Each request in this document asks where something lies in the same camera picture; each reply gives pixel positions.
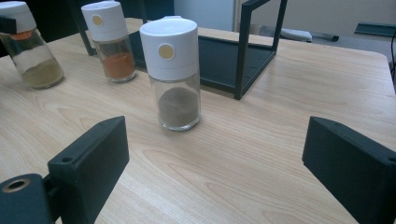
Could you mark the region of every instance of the screw hole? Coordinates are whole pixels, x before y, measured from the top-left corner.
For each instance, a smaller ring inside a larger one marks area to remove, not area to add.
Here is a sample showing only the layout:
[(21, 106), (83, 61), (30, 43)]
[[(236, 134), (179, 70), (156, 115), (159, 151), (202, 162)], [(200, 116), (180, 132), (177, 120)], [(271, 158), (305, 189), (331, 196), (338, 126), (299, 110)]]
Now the screw hole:
[(71, 157), (65, 157), (62, 159), (62, 162), (70, 162), (71, 160), (73, 160)]
[(3, 187), (3, 192), (4, 193), (12, 193), (12, 192), (26, 188), (26, 186), (28, 186), (29, 184), (30, 184), (29, 179), (15, 180), (15, 181), (12, 181), (11, 183), (5, 185)]

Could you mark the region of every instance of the spice shaker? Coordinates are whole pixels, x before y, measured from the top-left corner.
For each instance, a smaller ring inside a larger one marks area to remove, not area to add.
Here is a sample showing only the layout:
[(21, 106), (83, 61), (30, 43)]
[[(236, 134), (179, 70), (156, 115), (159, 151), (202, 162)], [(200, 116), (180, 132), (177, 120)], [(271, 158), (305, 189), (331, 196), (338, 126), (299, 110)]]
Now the spice shaker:
[(0, 16), (16, 21), (16, 34), (0, 33), (0, 38), (23, 83), (32, 89), (45, 89), (60, 83), (64, 71), (37, 30), (26, 3), (2, 2)]
[(81, 10), (107, 79), (116, 83), (131, 80), (134, 55), (120, 3), (103, 1)]
[(165, 17), (141, 26), (140, 36), (161, 125), (190, 129), (201, 118), (197, 24)]

